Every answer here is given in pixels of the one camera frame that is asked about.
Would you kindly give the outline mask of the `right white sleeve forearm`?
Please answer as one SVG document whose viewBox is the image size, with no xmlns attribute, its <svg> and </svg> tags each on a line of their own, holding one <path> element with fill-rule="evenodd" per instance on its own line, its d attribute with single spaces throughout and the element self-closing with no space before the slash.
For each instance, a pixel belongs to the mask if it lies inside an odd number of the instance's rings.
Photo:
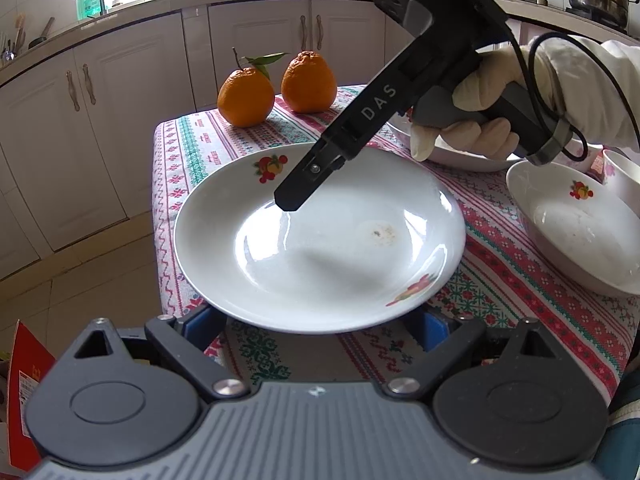
<svg viewBox="0 0 640 480">
<path fill-rule="evenodd" d="M 591 143 L 639 151 L 639 48 L 553 38 L 537 55 L 551 70 L 552 100 Z"/>
</svg>

